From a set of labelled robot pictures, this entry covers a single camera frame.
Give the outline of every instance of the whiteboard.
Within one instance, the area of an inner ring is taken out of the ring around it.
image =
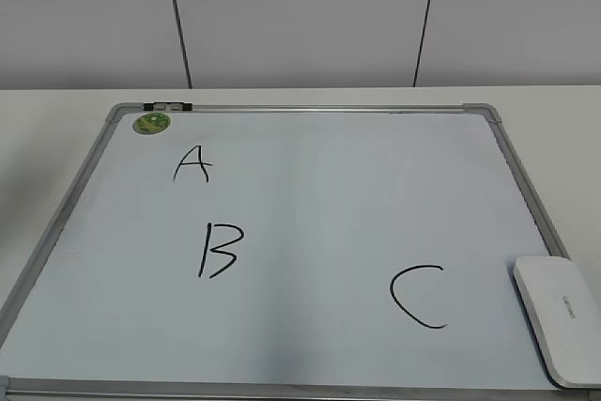
[[[174,112],[143,135],[141,114],[0,375],[554,390],[511,277],[548,250],[484,116]]]

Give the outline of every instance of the white desk surface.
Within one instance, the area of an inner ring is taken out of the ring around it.
[[[601,86],[0,91],[0,302],[110,108],[120,102],[416,105],[486,102],[601,304]]]

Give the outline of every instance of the round magnet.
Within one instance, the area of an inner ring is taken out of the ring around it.
[[[171,124],[171,118],[165,113],[149,113],[133,122],[133,129],[143,135],[153,135],[164,131]]]

